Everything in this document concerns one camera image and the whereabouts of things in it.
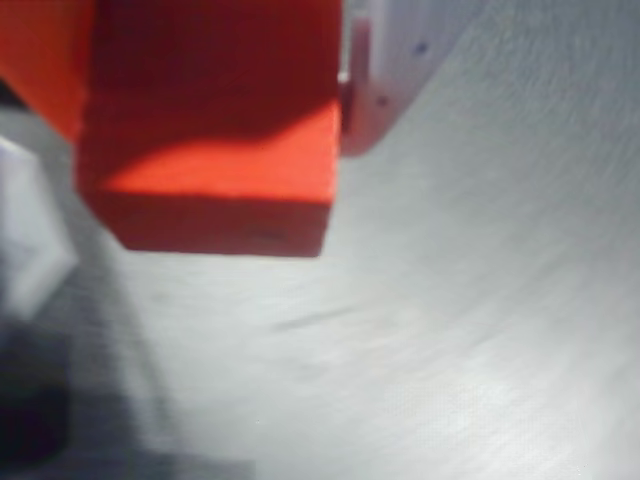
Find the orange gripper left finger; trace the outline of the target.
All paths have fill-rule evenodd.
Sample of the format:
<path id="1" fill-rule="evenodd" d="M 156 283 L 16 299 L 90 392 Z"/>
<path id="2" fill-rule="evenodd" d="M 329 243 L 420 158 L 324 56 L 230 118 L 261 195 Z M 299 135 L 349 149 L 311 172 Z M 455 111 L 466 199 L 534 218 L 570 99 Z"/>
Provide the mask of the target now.
<path id="1" fill-rule="evenodd" d="M 71 142 L 87 95 L 95 7 L 89 0 L 1 3 L 1 79 Z"/>

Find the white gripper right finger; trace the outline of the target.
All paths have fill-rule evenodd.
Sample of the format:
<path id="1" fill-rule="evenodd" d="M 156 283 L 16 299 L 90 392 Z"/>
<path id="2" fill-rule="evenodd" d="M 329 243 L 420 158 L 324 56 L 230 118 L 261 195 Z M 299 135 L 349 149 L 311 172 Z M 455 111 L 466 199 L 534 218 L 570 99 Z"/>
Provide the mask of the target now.
<path id="1" fill-rule="evenodd" d="M 361 155 L 392 130 L 482 10 L 481 1 L 366 3 L 339 75 L 342 155 Z"/>

